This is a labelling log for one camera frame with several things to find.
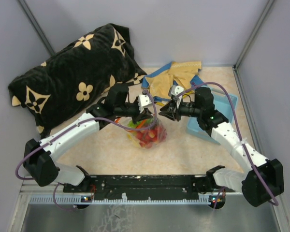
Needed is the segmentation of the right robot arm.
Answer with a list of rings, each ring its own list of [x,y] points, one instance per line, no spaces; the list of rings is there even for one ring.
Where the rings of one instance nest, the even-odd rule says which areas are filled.
[[[277,206],[276,197],[284,192],[283,166],[277,159],[268,159],[249,145],[238,128],[234,129],[229,120],[216,109],[214,96],[208,87],[194,88],[194,101],[184,102],[186,91],[172,86],[171,100],[161,108],[159,115],[173,121],[181,117],[196,118],[199,127],[223,146],[242,168],[242,172],[217,166],[206,173],[206,185],[211,191],[222,188],[243,194],[254,207],[269,202]]]

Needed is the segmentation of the clear zip top bag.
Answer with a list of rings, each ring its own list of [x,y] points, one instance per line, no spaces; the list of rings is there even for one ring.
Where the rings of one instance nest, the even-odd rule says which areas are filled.
[[[152,121],[153,118],[144,119],[136,123],[133,123],[133,121],[128,118],[117,118],[115,120],[117,124],[129,128],[129,130],[125,129],[125,131],[127,132],[127,138],[134,146],[145,149],[150,149],[164,142],[167,138],[166,128],[164,127],[160,119],[157,119],[154,125],[149,129],[140,131],[131,130],[131,128],[140,129],[148,127],[152,123]]]

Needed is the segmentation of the green grapes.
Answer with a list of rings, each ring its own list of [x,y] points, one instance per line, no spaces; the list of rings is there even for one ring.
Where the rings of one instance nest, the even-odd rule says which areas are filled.
[[[151,123],[151,119],[144,119],[134,123],[132,120],[128,123],[129,128],[140,129],[147,127]]]

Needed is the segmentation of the yellow banana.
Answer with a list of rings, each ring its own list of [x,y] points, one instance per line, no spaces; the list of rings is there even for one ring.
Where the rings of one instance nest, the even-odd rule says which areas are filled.
[[[140,145],[139,145],[139,141],[136,140],[136,139],[134,138],[133,135],[128,134],[128,135],[127,135],[127,138],[130,140],[130,142],[131,142],[131,144],[132,144],[133,146],[135,146],[135,147],[140,147]]]

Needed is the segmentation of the light blue plastic basket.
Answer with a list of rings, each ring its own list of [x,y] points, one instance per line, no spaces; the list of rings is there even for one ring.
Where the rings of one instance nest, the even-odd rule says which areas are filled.
[[[221,115],[224,115],[227,120],[232,123],[234,120],[233,111],[227,95],[223,90],[210,87],[213,95],[214,110],[219,113],[212,113],[211,115],[203,115],[201,117],[202,124],[199,124],[198,118],[190,117],[187,123],[187,133],[199,139],[212,142],[219,145],[219,142],[213,139],[208,132],[211,132],[210,126],[216,126],[217,123],[222,122]]]

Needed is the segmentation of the red strawberries bunch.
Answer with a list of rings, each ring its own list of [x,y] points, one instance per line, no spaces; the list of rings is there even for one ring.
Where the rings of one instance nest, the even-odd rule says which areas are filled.
[[[142,148],[149,149],[155,144],[164,142],[167,137],[166,129],[161,125],[155,125],[154,127],[137,131],[135,138],[139,141],[139,145]]]

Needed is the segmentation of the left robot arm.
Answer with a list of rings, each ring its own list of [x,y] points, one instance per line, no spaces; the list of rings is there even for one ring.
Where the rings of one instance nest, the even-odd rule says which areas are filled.
[[[154,106],[153,97],[147,90],[128,102],[129,87],[126,84],[115,84],[107,96],[90,106],[76,121],[56,134],[40,141],[29,140],[25,145],[24,159],[20,164],[40,187],[53,182],[70,184],[79,191],[87,191],[91,186],[88,173],[80,166],[67,166],[57,162],[70,148],[87,136],[99,132],[108,124],[116,124],[120,117],[130,117],[134,123],[153,118],[149,111]]]

